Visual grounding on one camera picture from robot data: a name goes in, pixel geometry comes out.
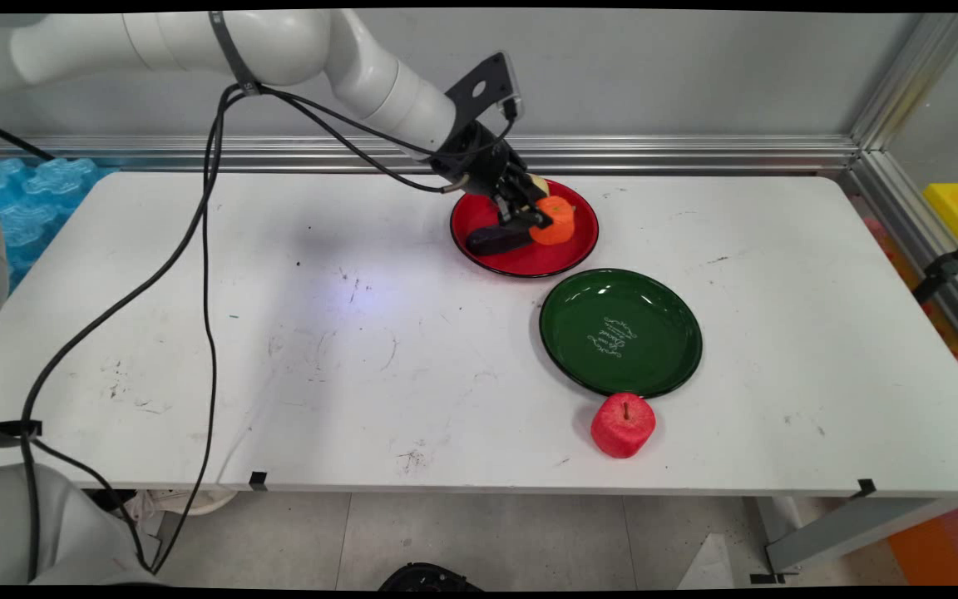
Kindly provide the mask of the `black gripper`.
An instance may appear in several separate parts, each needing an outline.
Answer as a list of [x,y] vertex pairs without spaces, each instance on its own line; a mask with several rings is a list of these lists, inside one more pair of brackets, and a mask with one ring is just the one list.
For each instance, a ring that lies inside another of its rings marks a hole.
[[506,140],[515,121],[501,133],[473,121],[450,136],[428,159],[434,173],[469,194],[494,197],[499,227],[513,231],[540,229],[554,220],[539,206],[551,196],[544,178],[530,176],[526,164]]

